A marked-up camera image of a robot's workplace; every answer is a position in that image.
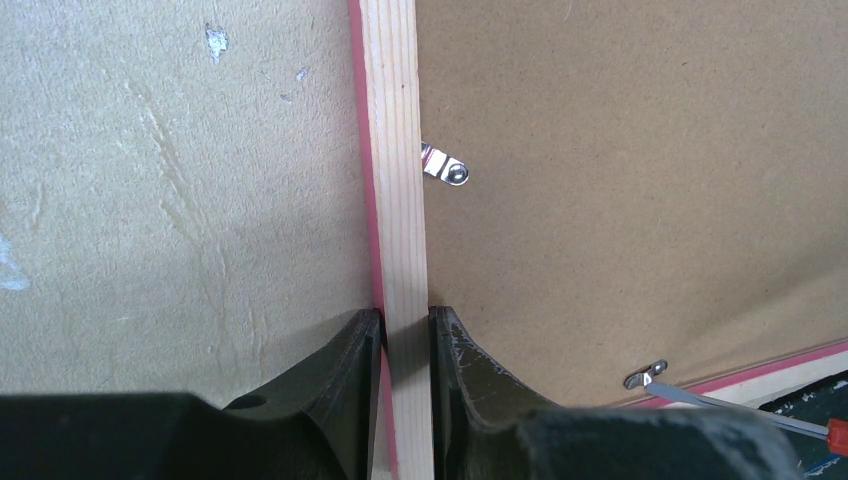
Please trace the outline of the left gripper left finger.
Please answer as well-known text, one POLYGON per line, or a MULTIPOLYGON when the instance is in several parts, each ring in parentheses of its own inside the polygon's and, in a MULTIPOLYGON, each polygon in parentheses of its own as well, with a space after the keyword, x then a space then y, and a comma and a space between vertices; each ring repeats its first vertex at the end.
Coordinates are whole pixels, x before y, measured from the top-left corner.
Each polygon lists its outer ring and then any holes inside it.
POLYGON ((1 400, 5 479, 367 479, 381 316, 217 408, 184 392, 1 400))

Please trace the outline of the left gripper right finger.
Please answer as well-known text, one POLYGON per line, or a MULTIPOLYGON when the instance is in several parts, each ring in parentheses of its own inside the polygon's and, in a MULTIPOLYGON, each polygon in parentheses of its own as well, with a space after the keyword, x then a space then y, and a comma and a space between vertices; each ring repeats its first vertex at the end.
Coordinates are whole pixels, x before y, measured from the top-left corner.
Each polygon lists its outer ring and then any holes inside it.
POLYGON ((445 306, 429 311, 439 479, 798 479, 789 441, 750 413, 566 408, 495 361, 445 306))

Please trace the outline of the pink picture frame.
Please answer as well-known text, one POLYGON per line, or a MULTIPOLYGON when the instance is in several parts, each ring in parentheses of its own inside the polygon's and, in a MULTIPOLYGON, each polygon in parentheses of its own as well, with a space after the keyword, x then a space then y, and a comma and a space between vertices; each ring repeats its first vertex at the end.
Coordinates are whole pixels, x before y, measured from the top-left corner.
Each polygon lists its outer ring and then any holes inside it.
POLYGON ((431 479, 426 315, 543 397, 660 413, 847 368, 843 1, 350 1, 390 469, 431 479))

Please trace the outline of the blue red screwdriver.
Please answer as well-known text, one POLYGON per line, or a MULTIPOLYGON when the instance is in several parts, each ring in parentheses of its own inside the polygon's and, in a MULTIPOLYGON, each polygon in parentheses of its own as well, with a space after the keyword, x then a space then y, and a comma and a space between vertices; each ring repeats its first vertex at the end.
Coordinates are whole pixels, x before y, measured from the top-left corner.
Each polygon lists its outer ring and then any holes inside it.
POLYGON ((672 403, 685 403, 705 408, 724 408, 739 412, 757 414, 761 419, 768 421, 777 428, 823 441, 827 445, 829 452, 832 454, 844 457, 847 456, 846 421, 830 419, 826 425, 819 425, 746 407, 717 398, 695 394, 661 382, 648 383, 645 386, 645 390, 653 396, 671 401, 672 403))

